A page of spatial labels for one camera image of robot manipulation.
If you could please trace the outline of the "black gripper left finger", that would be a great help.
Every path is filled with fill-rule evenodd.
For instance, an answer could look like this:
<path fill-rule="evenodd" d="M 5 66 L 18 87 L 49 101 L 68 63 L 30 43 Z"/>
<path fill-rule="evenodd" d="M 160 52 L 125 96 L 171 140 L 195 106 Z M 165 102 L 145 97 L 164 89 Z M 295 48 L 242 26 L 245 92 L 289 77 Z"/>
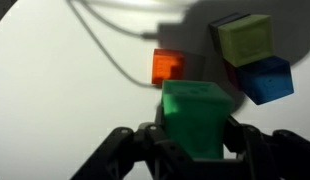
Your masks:
<path fill-rule="evenodd" d="M 137 131 L 115 128 L 70 180 L 124 180 L 136 162 L 144 161 L 153 180 L 190 180 L 193 161 L 164 132 L 164 110 L 159 106 L 154 123 Z"/>

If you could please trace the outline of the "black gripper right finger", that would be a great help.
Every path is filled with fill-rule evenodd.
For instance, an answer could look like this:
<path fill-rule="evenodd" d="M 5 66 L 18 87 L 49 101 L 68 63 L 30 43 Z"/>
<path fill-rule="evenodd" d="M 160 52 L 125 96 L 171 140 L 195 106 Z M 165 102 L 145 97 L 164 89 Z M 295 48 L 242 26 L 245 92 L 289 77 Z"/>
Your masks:
<path fill-rule="evenodd" d="M 267 135 L 230 116 L 223 141 L 241 161 L 244 180 L 310 180 L 310 141 L 292 131 Z"/>

